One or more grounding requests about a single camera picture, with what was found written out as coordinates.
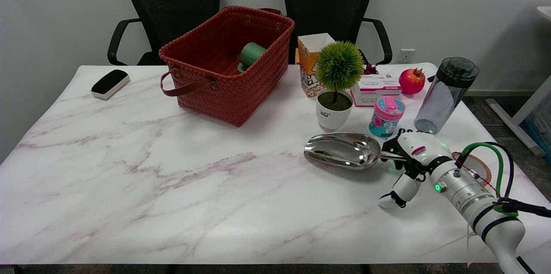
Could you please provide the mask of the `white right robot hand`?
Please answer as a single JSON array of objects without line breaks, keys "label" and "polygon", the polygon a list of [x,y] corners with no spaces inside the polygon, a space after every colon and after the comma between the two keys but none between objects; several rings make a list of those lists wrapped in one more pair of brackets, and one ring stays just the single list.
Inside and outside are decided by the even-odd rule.
[{"label": "white right robot hand", "polygon": [[391,191],[379,198],[383,209],[403,209],[428,176],[456,169],[449,147],[435,135],[422,132],[404,132],[384,141],[380,160],[393,160],[397,170],[405,170]]}]

